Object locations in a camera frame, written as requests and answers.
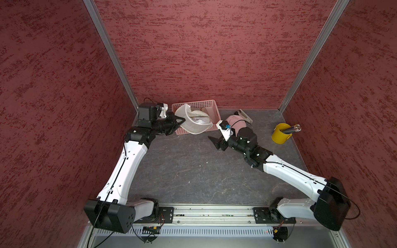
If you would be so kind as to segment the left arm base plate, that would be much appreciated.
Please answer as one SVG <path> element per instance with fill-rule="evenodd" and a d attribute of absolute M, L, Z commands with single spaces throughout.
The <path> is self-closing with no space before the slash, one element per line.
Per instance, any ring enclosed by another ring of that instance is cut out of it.
<path fill-rule="evenodd" d="M 171 224 L 173 223 L 174 210 L 174 207 L 159 207 L 151 216 L 141 218 L 136 223 Z"/>

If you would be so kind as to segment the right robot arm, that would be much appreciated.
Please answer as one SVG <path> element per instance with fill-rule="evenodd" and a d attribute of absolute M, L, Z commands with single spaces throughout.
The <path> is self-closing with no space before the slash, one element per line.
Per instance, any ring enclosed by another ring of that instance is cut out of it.
<path fill-rule="evenodd" d="M 352 201 L 339 179 L 316 176 L 287 163 L 258 145 L 257 135 L 249 127 L 241 128 L 237 133 L 229 125 L 219 130 L 219 138 L 209 137 L 216 149 L 231 148 L 242 154 L 252 168 L 283 180 L 307 196 L 306 199 L 277 198 L 269 209 L 272 216 L 277 219 L 312 219 L 329 230 L 341 229 Z"/>

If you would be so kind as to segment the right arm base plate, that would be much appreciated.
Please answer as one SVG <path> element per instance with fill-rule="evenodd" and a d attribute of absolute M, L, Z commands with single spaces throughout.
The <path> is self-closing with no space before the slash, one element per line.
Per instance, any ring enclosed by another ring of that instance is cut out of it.
<path fill-rule="evenodd" d="M 271 211 L 269 207 L 254 207 L 253 216 L 256 224 L 296 224 L 295 218 L 285 218 L 276 210 Z"/>

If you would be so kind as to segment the cream baseball cap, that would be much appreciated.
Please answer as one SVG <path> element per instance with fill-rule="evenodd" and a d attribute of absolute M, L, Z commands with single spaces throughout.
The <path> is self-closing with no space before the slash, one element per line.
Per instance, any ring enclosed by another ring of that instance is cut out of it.
<path fill-rule="evenodd" d="M 188 104 L 180 106 L 175 115 L 185 119 L 181 127 L 190 134 L 201 134 L 213 125 L 209 114 L 202 110 L 193 109 Z"/>

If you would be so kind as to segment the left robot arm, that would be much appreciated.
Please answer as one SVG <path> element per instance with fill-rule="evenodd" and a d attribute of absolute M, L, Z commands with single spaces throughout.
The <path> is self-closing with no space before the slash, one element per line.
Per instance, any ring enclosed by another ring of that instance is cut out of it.
<path fill-rule="evenodd" d="M 123 150 L 106 185 L 96 199 L 90 199 L 84 211 L 94 228 L 127 233 L 134 222 L 159 221 L 159 204 L 142 198 L 127 204 L 130 186 L 152 141 L 158 135 L 173 134 L 186 120 L 168 111 L 165 103 L 142 103 L 138 120 L 126 133 Z"/>

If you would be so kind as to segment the pink baseball cap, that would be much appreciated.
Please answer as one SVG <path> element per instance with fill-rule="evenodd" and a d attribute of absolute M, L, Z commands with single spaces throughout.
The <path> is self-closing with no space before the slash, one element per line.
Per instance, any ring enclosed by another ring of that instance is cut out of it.
<path fill-rule="evenodd" d="M 231 115 L 226 119 L 226 121 L 232 129 L 236 131 L 236 133 L 238 133 L 241 128 L 247 127 L 246 120 L 239 115 Z"/>

